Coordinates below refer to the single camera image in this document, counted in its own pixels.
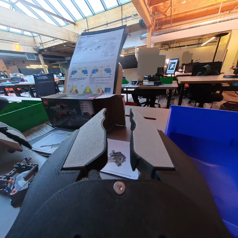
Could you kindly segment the green plastic bin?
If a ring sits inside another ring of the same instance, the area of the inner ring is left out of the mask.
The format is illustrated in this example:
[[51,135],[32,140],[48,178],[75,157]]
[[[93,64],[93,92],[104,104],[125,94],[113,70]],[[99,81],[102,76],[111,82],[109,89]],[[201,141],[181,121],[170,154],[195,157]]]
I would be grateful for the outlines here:
[[41,101],[11,102],[0,112],[0,121],[20,132],[25,132],[48,120],[48,115]]

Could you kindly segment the black padded office chair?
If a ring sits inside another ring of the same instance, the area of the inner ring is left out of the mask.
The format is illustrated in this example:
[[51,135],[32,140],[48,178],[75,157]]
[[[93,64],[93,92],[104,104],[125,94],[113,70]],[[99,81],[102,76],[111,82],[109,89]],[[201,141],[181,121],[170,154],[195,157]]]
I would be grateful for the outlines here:
[[217,93],[222,84],[189,84],[186,97],[203,108],[205,103],[221,102],[223,95]]

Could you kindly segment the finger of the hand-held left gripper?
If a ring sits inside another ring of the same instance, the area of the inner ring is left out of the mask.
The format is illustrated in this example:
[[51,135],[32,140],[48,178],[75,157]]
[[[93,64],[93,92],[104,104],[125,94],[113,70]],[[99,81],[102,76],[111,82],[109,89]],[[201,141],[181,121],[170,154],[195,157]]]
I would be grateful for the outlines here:
[[0,128],[0,146],[7,149],[10,153],[15,151],[22,152],[22,146],[32,149],[32,145],[21,132],[15,129],[8,129],[7,127]]

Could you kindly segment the black white marker sign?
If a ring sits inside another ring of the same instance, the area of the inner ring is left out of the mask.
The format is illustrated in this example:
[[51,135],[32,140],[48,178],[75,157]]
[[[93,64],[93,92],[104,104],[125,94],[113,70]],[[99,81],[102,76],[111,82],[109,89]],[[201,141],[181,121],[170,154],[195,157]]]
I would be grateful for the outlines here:
[[174,75],[178,67],[179,58],[169,58],[166,59],[166,62],[168,63],[168,65],[166,67],[165,75],[168,74]]

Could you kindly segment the grey black toy brick model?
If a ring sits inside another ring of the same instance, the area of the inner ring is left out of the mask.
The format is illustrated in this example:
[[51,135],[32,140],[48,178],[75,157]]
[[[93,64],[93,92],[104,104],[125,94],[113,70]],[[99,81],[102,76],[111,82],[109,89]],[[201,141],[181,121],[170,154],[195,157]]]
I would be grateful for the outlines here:
[[13,169],[0,176],[0,192],[11,197],[26,191],[38,172],[39,165],[31,162],[31,156],[24,157],[17,162]]

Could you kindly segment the black mesh office chair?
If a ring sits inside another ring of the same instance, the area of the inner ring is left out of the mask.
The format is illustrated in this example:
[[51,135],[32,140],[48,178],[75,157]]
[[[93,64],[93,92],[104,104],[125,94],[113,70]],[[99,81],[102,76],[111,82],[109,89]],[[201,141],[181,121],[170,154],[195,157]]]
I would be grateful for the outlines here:
[[34,75],[35,93],[37,98],[57,94],[57,88],[53,73]]

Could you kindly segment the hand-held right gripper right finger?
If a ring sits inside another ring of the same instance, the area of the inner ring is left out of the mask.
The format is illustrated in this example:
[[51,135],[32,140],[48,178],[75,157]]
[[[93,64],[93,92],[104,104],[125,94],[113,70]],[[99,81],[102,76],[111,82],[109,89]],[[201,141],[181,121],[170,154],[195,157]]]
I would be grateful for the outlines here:
[[130,164],[133,171],[173,171],[175,166],[162,141],[162,131],[130,109]]

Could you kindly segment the white instruction booklet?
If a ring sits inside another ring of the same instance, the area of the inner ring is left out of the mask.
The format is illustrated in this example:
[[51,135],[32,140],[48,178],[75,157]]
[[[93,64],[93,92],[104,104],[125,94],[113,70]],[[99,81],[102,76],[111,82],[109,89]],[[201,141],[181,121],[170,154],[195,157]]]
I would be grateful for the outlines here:
[[[72,132],[55,130],[43,139],[34,143],[33,150],[40,154],[52,154]],[[138,179],[139,171],[131,168],[129,142],[107,139],[108,162],[101,172],[128,179]]]

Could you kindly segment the grey desk with black legs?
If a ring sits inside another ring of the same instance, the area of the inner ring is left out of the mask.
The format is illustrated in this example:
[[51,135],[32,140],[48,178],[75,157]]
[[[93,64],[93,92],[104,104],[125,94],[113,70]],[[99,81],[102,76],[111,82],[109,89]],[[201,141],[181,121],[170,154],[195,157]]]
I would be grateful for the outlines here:
[[213,75],[213,76],[177,76],[178,83],[181,85],[178,106],[181,106],[184,95],[185,84],[233,84],[238,83],[237,75]]
[[154,85],[154,82],[149,82],[145,85],[131,85],[131,86],[127,84],[122,84],[121,94],[126,94],[126,101],[128,101],[128,94],[134,93],[134,91],[132,91],[131,89],[136,89],[136,88],[140,90],[146,90],[146,89],[168,90],[166,109],[169,109],[171,97],[172,97],[172,91],[178,89],[178,83],[177,81],[173,81],[171,84],[162,83],[161,85]]

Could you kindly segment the cardboard sheet stand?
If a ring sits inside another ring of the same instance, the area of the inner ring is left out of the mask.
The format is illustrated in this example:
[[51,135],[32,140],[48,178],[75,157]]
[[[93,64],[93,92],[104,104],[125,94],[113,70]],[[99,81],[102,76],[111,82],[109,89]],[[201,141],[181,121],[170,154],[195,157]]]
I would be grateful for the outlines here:
[[131,69],[124,69],[123,75],[125,76],[125,79],[129,82],[131,80],[139,80],[143,81],[144,76],[137,75],[137,68],[131,68]]

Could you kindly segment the black floor lamp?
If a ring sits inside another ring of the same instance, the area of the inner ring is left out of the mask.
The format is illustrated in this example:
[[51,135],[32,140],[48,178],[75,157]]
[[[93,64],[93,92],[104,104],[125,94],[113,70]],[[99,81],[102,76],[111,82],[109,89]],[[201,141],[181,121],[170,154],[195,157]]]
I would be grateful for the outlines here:
[[229,34],[229,32],[224,32],[224,33],[219,33],[219,34],[215,35],[215,38],[219,38],[219,39],[218,39],[218,43],[217,43],[217,46],[216,46],[216,50],[215,50],[215,53],[214,53],[213,61],[212,61],[212,62],[215,61],[216,54],[217,54],[217,51],[218,51],[218,47],[219,47],[221,38],[222,38],[223,36],[228,35],[228,34]]

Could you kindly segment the cluttered work table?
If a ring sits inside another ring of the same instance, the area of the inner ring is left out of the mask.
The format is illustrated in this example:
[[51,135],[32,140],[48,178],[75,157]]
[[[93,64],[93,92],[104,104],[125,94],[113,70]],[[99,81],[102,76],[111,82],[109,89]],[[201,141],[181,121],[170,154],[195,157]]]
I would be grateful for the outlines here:
[[35,84],[34,83],[26,83],[26,82],[21,82],[18,84],[15,84],[13,82],[4,84],[0,84],[0,90],[4,92],[4,95],[8,96],[8,91],[10,88],[13,89],[14,93],[16,94],[17,97],[21,97],[20,92],[18,89],[23,90],[23,89],[28,89],[29,94],[31,97],[35,98],[36,96],[34,95],[34,89],[35,89]]

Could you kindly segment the printed task sheet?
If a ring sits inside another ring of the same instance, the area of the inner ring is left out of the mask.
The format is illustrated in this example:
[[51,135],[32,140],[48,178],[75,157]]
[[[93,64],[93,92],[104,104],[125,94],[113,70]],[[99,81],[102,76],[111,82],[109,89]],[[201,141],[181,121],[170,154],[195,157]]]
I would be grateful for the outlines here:
[[65,93],[115,94],[126,25],[83,32],[73,52]]

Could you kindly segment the blue plastic bin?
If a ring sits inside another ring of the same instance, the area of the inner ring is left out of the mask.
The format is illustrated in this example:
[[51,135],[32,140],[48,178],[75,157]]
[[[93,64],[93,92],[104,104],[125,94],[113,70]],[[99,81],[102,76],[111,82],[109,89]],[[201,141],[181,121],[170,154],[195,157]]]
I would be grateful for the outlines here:
[[238,237],[238,112],[172,105],[165,134],[189,156]]

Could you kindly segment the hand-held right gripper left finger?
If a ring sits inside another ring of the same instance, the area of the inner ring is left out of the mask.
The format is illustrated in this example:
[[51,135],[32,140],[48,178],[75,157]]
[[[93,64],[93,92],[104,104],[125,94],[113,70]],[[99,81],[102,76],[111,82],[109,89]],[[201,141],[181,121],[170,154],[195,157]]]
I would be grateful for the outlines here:
[[107,109],[103,108],[78,131],[62,170],[100,171],[108,161]]

